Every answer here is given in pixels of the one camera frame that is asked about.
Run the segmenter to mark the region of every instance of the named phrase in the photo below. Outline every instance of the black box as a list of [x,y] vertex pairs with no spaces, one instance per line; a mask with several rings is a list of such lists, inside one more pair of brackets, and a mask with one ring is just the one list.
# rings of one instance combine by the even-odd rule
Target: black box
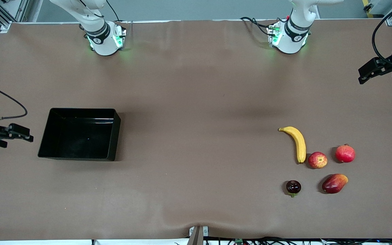
[[114,161],[120,118],[114,109],[52,108],[39,157]]

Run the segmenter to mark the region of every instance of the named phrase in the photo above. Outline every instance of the floor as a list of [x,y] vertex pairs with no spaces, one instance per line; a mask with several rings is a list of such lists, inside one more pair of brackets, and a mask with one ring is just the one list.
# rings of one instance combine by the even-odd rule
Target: floor
[[[213,20],[285,17],[291,11],[288,0],[109,0],[122,20]],[[320,6],[321,18],[367,18],[362,0],[344,0],[333,6]],[[101,13],[115,20],[110,7]],[[75,19],[49,0],[43,0],[37,22],[67,22]]]

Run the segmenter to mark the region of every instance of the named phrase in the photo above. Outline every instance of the banana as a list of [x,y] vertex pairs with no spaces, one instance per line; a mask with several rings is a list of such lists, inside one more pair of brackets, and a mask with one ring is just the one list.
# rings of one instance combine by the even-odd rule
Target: banana
[[306,160],[306,145],[302,133],[295,127],[279,128],[278,131],[286,132],[287,134],[291,135],[292,138],[294,138],[296,143],[297,161],[299,163],[304,163]]

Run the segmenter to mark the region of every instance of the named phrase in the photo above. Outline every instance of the apple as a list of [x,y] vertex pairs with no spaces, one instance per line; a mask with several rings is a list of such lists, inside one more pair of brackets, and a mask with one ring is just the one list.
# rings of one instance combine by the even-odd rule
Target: apple
[[308,157],[311,168],[322,168],[328,164],[328,158],[321,152],[314,152]]
[[335,157],[342,163],[350,163],[355,159],[355,150],[348,144],[339,146],[335,152]]
[[335,194],[341,191],[349,179],[344,174],[333,174],[322,184],[322,189],[326,193]]

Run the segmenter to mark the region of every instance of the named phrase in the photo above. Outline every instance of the yellow stripe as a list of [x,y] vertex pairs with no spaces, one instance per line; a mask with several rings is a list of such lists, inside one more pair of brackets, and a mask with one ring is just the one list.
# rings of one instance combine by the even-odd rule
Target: yellow stripe
[[[367,6],[367,5],[369,4],[369,0],[362,0],[362,4],[364,4],[364,6]],[[368,18],[373,18],[373,15],[372,15],[372,14],[369,14],[369,13],[367,12],[367,17],[368,17]]]

